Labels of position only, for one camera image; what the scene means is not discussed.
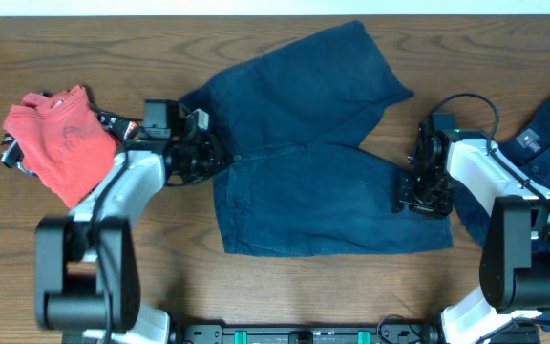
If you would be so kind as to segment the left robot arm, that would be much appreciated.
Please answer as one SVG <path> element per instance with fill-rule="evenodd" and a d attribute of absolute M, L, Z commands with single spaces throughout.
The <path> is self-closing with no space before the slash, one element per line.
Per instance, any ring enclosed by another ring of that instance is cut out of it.
<path fill-rule="evenodd" d="M 181 343 L 172 316 L 141 300 L 132 229 L 171 177 L 207 181 L 230 162 L 211 116 L 148 99 L 114 165 L 82 202 L 35 234 L 35 319 L 66 343 Z"/>

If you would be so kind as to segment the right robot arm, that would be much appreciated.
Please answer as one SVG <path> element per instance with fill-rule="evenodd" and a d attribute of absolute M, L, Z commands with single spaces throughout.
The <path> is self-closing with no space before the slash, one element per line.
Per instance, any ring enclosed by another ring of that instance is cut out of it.
<path fill-rule="evenodd" d="M 423 327 L 423 343 L 525 342 L 550 311 L 550 189 L 532 181 L 482 130 L 457 128 L 453 115 L 419 124 L 392 210 L 437 219 L 465 187 L 490 217 L 479 285 Z"/>

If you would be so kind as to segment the black patterned folded garment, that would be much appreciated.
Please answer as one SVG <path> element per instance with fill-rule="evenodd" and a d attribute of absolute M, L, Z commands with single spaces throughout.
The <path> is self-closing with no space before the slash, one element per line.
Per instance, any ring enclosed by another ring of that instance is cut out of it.
<path fill-rule="evenodd" d="M 138 132 L 138 125 L 142 122 L 141 118 L 122 117 L 103 110 L 92 102 L 89 103 L 89 108 L 95 113 L 102 128 L 114 138 L 117 144 L 132 139 Z M 24 165 L 24 154 L 16 138 L 6 133 L 0 145 L 4 147 L 0 162 L 7 168 L 17 168 L 29 176 L 36 177 L 36 173 Z"/>

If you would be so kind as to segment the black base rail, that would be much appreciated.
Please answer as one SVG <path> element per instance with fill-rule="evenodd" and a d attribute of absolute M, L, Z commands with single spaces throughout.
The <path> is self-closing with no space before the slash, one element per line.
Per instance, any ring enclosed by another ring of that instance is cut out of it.
<path fill-rule="evenodd" d="M 176 324 L 169 344 L 437 344 L 445 341 L 434 323 L 389 315 L 374 326 L 227 326 Z"/>

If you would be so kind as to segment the navy blue shorts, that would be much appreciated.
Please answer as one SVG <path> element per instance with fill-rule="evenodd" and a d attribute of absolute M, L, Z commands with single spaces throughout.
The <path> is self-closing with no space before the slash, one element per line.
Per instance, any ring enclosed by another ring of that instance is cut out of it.
<path fill-rule="evenodd" d="M 181 104 L 205 111 L 231 163 L 213 179 L 229 254 L 309 257 L 449 248 L 448 219 L 393 211 L 400 168 L 361 147 L 413 96 L 352 21 L 228 68 Z"/>
<path fill-rule="evenodd" d="M 550 189 L 550 98 L 514 139 L 498 146 L 525 175 Z M 453 204 L 471 237 L 483 247 L 489 226 L 484 208 L 466 188 L 454 190 Z"/>

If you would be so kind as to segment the red folded t-shirt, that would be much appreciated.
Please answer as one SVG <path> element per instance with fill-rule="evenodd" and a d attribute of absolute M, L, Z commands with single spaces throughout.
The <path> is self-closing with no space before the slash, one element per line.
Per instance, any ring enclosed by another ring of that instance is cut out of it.
<path fill-rule="evenodd" d="M 51 97 L 24 95 L 11 107 L 3 128 L 18 141 L 23 166 L 69 208 L 89 195 L 114 165 L 116 141 L 90 109 L 82 86 Z"/>

